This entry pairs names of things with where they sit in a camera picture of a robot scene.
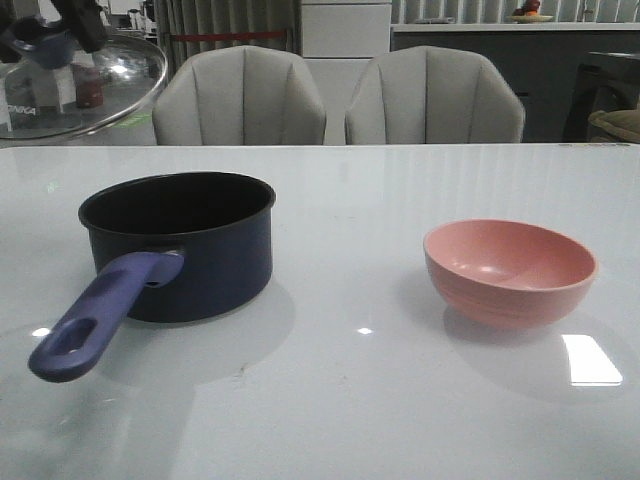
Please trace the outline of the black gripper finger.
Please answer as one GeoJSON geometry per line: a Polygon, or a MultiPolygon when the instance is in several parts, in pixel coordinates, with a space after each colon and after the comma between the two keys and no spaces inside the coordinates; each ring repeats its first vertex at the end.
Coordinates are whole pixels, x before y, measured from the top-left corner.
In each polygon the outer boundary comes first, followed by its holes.
{"type": "Polygon", "coordinates": [[[20,19],[9,14],[1,15],[1,62],[17,63],[24,54],[32,54],[35,46],[20,36],[33,26],[34,16],[20,19]]]}
{"type": "Polygon", "coordinates": [[[105,46],[108,33],[101,18],[102,7],[95,0],[52,0],[51,3],[60,14],[55,22],[57,30],[69,32],[87,53],[105,46]]]}

